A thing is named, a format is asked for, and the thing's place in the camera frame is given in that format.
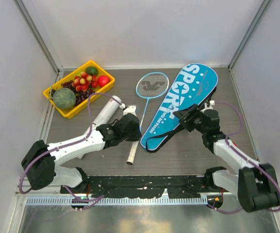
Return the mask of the white shuttlecock tube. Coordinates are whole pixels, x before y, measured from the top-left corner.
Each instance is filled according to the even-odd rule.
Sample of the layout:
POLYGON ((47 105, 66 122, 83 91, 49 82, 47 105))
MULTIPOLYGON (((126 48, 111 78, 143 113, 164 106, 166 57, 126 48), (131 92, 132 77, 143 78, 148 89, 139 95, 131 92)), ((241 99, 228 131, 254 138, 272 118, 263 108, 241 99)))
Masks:
POLYGON ((89 136, 89 138, 93 139, 93 136, 95 134, 94 131, 95 131, 96 127, 99 125, 108 123, 110 118, 114 115, 114 113, 120 107, 121 104, 122 104, 121 98, 119 98, 118 96, 115 96, 115 95, 111 96, 109 101, 103 107, 103 109, 99 112, 99 114, 96 116, 96 118, 92 121, 92 127, 89 126, 87 128, 87 130, 84 132, 84 135, 86 136, 89 133, 90 128, 92 128, 92 133, 89 136))

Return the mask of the blue racket bag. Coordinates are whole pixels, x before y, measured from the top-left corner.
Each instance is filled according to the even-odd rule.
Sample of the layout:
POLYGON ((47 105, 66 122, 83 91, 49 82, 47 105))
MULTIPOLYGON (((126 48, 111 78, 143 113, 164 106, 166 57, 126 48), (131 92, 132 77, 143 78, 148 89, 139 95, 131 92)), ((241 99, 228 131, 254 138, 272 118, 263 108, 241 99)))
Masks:
POLYGON ((211 67, 199 63, 186 65, 176 76, 140 144, 149 153, 157 152, 183 127, 174 115, 194 104, 202 104, 213 94, 218 75, 211 67))

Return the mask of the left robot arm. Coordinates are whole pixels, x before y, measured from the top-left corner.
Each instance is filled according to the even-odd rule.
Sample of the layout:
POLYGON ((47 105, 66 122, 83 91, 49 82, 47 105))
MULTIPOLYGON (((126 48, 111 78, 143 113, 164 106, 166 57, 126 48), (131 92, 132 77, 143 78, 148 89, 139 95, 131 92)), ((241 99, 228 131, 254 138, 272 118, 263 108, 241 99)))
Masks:
POLYGON ((141 136, 138 117, 128 113, 113 125, 99 125, 89 134, 67 141, 51 144, 36 141, 21 162, 23 177, 28 179, 31 190, 54 184, 83 193, 88 189, 87 175, 81 168, 63 167, 65 162, 79 155, 115 147, 124 140, 137 141, 141 136))

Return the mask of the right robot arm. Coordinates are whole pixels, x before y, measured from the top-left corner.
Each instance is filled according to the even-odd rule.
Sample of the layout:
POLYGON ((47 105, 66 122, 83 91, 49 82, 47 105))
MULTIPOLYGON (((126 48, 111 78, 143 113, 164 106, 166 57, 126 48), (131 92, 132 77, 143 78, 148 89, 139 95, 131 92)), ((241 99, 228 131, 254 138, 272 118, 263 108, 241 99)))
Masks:
POLYGON ((174 116, 186 130, 202 134, 204 146, 222 158, 234 174, 226 169, 214 171, 204 179, 209 191, 224 188, 236 195, 244 211, 251 213, 267 209, 280 211, 280 187, 275 169, 270 164, 261 164, 243 153, 220 129, 218 112, 211 107, 192 107, 176 111, 174 116))

